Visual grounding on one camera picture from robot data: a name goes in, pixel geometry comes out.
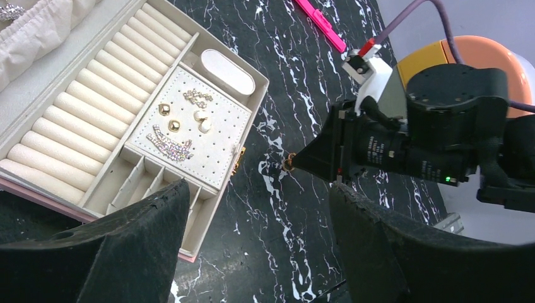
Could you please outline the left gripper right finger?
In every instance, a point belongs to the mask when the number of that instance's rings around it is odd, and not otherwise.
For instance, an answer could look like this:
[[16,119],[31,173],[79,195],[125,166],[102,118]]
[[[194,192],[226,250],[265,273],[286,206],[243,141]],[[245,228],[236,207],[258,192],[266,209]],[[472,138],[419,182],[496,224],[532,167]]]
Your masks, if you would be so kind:
[[533,302],[534,245],[452,234],[384,208],[341,182],[332,228],[353,302]]

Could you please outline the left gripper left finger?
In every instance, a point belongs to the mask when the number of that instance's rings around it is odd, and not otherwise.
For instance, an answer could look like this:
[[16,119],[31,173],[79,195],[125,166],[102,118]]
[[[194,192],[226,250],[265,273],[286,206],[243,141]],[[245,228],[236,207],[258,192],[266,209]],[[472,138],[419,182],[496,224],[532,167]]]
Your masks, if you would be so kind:
[[1,246],[2,302],[166,302],[189,215],[180,180],[92,223]]

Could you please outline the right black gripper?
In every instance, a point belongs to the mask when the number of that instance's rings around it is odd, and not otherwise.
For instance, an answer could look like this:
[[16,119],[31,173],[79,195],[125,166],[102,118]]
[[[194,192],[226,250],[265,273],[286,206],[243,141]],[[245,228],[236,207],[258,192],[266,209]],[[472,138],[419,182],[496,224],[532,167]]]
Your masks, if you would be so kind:
[[343,105],[331,105],[320,133],[291,158],[290,167],[326,182],[337,179],[338,169],[345,182],[369,168],[406,175],[410,149],[408,120],[385,115],[374,98],[363,99],[357,107],[359,115],[348,112],[340,119]]

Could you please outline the gold double hoop earring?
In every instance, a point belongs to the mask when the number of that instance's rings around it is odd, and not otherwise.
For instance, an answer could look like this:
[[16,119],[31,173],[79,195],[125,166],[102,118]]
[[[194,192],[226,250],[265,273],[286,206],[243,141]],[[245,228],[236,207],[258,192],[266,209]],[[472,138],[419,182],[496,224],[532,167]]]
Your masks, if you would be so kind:
[[292,164],[293,157],[296,155],[296,153],[290,153],[286,159],[283,160],[282,163],[282,169],[285,172],[292,172],[295,168]]

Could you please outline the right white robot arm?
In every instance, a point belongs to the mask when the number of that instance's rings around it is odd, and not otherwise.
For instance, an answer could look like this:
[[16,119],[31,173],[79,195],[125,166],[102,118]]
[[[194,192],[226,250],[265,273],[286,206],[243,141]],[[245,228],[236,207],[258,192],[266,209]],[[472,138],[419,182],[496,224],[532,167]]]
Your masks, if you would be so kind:
[[479,201],[534,211],[534,116],[508,117],[501,69],[432,66],[408,81],[402,103],[405,117],[387,116],[376,97],[335,103],[289,166],[327,182],[365,167],[449,186],[479,173]]

